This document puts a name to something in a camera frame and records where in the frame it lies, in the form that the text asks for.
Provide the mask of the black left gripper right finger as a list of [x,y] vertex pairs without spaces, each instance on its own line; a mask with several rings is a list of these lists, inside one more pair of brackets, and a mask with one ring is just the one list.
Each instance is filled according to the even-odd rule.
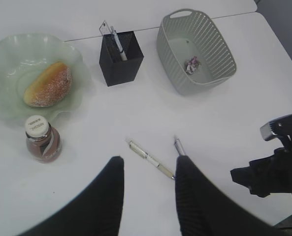
[[282,236],[221,192],[188,156],[179,156],[175,198],[183,236]]

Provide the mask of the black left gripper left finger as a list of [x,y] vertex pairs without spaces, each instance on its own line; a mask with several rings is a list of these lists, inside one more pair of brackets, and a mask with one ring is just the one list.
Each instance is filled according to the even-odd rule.
[[124,160],[112,157],[70,203],[25,236],[116,236],[124,201]]

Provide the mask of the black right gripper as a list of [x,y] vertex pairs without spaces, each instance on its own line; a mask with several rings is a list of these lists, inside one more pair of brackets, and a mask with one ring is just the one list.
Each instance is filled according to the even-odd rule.
[[253,160],[248,167],[230,171],[232,181],[249,189],[250,194],[267,197],[292,192],[292,152],[274,150],[272,156]]

